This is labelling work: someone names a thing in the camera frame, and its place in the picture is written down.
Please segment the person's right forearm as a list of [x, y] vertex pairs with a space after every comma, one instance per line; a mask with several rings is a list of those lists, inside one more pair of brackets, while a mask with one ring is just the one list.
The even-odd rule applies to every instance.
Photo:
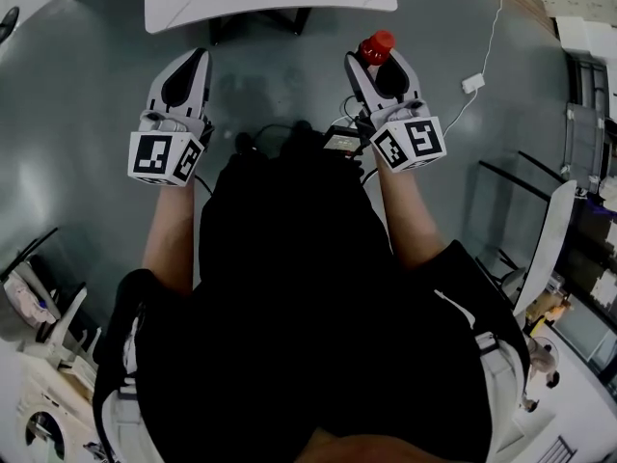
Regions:
[[377, 158], [378, 177], [394, 255], [405, 269], [415, 269], [445, 248], [412, 171], [393, 173]]

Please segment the person's left forearm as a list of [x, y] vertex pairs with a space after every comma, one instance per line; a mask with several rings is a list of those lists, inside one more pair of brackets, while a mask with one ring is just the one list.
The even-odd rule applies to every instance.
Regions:
[[193, 292], [194, 179], [184, 187], [163, 186], [155, 207], [143, 258], [149, 270], [167, 289], [180, 296]]

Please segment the white foam box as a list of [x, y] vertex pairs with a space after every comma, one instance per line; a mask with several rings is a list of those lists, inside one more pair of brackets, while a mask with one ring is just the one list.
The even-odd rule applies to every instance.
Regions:
[[555, 23], [565, 51], [604, 61], [617, 60], [617, 27], [578, 16], [558, 16]]

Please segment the grey marble side table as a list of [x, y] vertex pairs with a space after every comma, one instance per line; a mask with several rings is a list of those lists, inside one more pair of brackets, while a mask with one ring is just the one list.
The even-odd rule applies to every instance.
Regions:
[[570, 180], [551, 194], [536, 250], [513, 311], [514, 316], [525, 312], [527, 307], [545, 290], [562, 250], [576, 192], [577, 182]]

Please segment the grey fabric chair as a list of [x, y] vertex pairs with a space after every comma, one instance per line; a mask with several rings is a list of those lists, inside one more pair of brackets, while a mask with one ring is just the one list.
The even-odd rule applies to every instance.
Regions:
[[604, 115], [593, 108], [568, 103], [563, 162], [560, 173], [577, 186], [597, 194], [604, 178]]

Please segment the pink cloth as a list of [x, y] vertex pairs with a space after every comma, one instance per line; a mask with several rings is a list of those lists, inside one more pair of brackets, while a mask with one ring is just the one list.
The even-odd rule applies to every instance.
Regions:
[[9, 301], [20, 316], [33, 328], [42, 323], [53, 323], [55, 317], [40, 304], [37, 295], [20, 279], [10, 277], [4, 283]]

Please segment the white ornate chair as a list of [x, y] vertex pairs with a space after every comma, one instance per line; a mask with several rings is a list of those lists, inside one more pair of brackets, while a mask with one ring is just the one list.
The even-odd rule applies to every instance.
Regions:
[[98, 363], [94, 359], [94, 351], [101, 337], [102, 328], [98, 326], [95, 329], [94, 337], [90, 340], [87, 349], [83, 349], [83, 342], [88, 339], [88, 329], [83, 330], [81, 340], [71, 348], [64, 346], [65, 339], [69, 334], [69, 326], [86, 300], [87, 294], [86, 285], [82, 284], [66, 312], [53, 324], [44, 342], [36, 342], [32, 346], [30, 354], [44, 359], [56, 369], [66, 370], [76, 376], [81, 375], [94, 382], [98, 369]]

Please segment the grey shell chair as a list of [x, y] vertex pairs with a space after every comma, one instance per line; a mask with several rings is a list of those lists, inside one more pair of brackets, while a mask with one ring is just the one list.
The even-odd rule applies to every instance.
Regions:
[[47, 308], [55, 317], [53, 323], [42, 323], [53, 325], [61, 318], [61, 313], [58, 309], [54, 296], [47, 290], [43, 282], [36, 274], [28, 258], [52, 235], [58, 231], [58, 228], [53, 228], [46, 234], [34, 239], [30, 242], [13, 261], [3, 271], [0, 271], [0, 340], [15, 342], [26, 339], [35, 333], [39, 328], [31, 327], [17, 312], [15, 307], [9, 301], [7, 293], [4, 289], [4, 283], [14, 277], [20, 279], [28, 285], [28, 287], [37, 295], [40, 304]]

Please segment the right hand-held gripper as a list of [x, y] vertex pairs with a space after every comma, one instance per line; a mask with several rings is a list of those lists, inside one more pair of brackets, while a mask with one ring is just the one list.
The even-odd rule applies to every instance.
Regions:
[[[368, 141], [393, 173], [430, 164], [445, 157], [443, 130], [438, 117], [431, 116], [416, 72], [398, 51], [391, 51], [383, 64], [384, 88], [375, 81], [354, 52], [344, 58], [355, 98], [362, 104], [360, 123], [368, 127]], [[398, 103], [392, 105], [392, 99]]]

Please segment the red bottle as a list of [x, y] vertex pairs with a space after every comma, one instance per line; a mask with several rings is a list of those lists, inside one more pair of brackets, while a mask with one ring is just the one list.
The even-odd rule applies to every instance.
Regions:
[[387, 30], [379, 30], [363, 40], [359, 46], [359, 56], [369, 67], [381, 66], [395, 47], [395, 37]]

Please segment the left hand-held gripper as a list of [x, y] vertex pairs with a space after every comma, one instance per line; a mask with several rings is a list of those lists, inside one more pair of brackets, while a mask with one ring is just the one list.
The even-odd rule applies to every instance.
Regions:
[[197, 116], [207, 102], [212, 64], [205, 48], [173, 59], [153, 80], [147, 110], [130, 134], [127, 174], [152, 185], [184, 187], [207, 151], [213, 124]]

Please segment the person's black shirt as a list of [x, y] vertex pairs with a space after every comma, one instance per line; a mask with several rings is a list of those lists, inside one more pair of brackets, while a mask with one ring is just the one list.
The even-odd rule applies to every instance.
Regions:
[[120, 463], [489, 463], [525, 384], [521, 330], [458, 241], [393, 253], [360, 167], [246, 133], [194, 218], [193, 292], [119, 284], [94, 424]]

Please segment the white washing machine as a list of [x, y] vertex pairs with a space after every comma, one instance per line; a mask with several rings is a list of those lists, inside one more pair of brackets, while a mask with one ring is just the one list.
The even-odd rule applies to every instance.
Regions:
[[91, 407], [29, 374], [16, 408], [16, 435], [26, 463], [98, 463], [87, 449], [97, 443]]

